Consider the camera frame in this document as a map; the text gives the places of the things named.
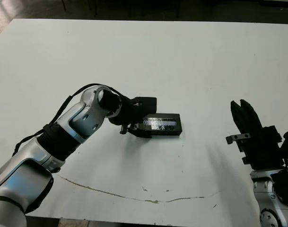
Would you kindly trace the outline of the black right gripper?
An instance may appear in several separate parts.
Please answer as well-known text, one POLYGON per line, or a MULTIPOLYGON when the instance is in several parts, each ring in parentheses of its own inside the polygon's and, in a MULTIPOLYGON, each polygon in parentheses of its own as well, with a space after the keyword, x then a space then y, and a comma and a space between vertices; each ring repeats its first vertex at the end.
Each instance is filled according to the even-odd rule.
POLYGON ((244 153, 243 163, 253 170, 281 168, 284 161, 278 143, 282 142, 282 137, 276 127, 262 127, 254 108, 244 99, 240 100, 240 104, 231 101, 230 109, 241 134, 227 136, 227 144, 235 142, 239 151, 244 153), (253 135, 253 131, 259 131, 259 134, 253 135))

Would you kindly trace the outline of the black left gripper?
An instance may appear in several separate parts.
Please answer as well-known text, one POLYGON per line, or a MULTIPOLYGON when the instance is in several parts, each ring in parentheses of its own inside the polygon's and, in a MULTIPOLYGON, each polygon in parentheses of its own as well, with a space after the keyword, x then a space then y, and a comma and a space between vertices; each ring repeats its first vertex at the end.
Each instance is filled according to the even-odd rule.
POLYGON ((143 122, 144 97, 129 99, 122 97, 122 106, 115 117, 109 118, 110 123, 121 126, 120 134, 126 134, 128 126, 131 125, 131 134, 138 138, 151 138, 151 131, 148 131, 143 122))

